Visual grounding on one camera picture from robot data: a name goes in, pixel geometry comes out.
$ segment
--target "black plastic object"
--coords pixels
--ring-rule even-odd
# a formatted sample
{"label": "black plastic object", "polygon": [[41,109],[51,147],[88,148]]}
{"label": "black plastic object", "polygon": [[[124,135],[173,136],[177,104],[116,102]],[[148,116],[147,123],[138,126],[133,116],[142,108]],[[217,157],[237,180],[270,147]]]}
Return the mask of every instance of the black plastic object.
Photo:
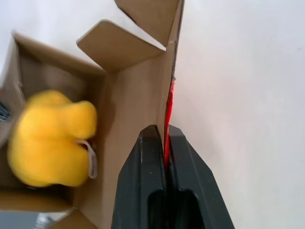
{"label": "black plastic object", "polygon": [[169,134],[165,174],[156,126],[140,132],[119,175],[112,229],[234,229],[209,167],[180,129]]}
{"label": "black plastic object", "polygon": [[10,118],[9,110],[6,108],[6,106],[4,106],[0,102],[0,121],[7,121],[9,118]]}

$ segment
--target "white tag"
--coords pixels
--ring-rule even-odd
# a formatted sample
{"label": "white tag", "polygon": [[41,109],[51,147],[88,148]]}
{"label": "white tag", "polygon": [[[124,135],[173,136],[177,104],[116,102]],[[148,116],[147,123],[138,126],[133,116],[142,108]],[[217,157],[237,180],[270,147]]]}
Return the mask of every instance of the white tag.
{"label": "white tag", "polygon": [[97,157],[92,149],[91,145],[86,141],[82,139],[76,140],[78,144],[84,144],[88,148],[88,156],[89,156],[89,177],[91,179],[95,179],[97,177]]}

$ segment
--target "open cardboard box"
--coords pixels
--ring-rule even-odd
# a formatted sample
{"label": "open cardboard box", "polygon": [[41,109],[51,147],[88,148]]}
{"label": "open cardboard box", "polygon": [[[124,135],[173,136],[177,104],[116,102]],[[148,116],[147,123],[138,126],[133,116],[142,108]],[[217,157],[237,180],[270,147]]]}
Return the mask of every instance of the open cardboard box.
{"label": "open cardboard box", "polygon": [[[0,99],[12,112],[0,123],[0,210],[71,213],[52,228],[111,227],[118,174],[139,132],[157,125],[162,141],[165,113],[182,17],[183,0],[116,0],[132,20],[166,46],[160,50],[110,21],[100,21],[77,44],[100,67],[14,33]],[[6,147],[26,99],[56,89],[98,110],[98,177],[79,188],[31,189],[14,177]]]}

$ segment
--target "yellow plush toy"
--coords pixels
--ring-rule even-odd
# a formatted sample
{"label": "yellow plush toy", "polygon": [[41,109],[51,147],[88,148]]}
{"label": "yellow plush toy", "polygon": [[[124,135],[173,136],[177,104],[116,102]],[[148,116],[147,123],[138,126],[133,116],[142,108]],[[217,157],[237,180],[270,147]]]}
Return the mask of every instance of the yellow plush toy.
{"label": "yellow plush toy", "polygon": [[32,187],[81,185],[88,177],[91,161],[77,141],[94,136],[96,124],[96,110],[88,101],[72,103],[57,91],[34,95],[10,140],[12,171]]}

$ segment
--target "red strip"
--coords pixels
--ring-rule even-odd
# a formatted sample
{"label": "red strip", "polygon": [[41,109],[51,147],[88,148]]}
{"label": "red strip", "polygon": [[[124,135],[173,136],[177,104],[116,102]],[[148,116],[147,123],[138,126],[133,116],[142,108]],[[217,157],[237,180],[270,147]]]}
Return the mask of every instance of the red strip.
{"label": "red strip", "polygon": [[170,155],[170,143],[169,143],[169,134],[168,134],[168,126],[170,124],[170,119],[173,111],[173,88],[175,83],[172,82],[170,94],[168,96],[168,103],[166,108],[166,116],[165,116],[165,142],[164,142],[164,164],[165,171],[167,171],[167,167],[169,164],[169,155]]}

